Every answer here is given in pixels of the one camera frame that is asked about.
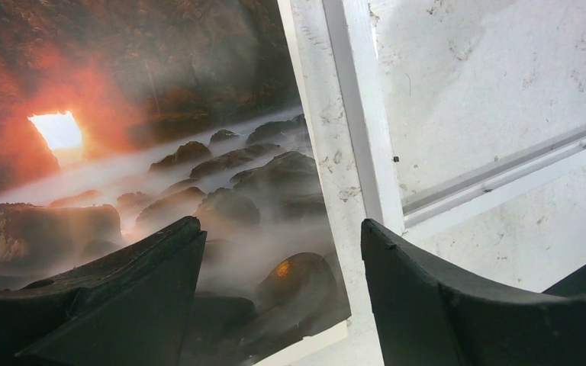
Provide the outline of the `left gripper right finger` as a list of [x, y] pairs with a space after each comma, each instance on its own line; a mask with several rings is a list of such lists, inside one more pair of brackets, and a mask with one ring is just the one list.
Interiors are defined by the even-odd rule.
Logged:
[[361, 253], [386, 365], [586, 365], [586, 294], [492, 281], [371, 219]]

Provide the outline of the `white picture frame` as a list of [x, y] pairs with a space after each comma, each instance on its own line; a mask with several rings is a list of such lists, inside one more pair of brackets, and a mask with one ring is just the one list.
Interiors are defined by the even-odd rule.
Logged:
[[540, 292], [586, 264], [586, 1], [281, 1], [351, 306], [300, 365], [381, 365], [360, 225]]

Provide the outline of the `landscape sunset photo print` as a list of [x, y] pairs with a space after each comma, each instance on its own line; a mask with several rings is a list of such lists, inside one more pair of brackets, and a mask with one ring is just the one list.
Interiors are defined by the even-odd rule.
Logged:
[[0, 290], [183, 217], [177, 365], [255, 365], [351, 315], [276, 1], [0, 1]]

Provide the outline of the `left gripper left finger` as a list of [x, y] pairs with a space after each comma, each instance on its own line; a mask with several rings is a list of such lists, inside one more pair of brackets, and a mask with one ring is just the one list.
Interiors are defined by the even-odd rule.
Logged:
[[0, 365], [177, 365], [206, 234], [183, 217], [86, 265], [0, 290]]

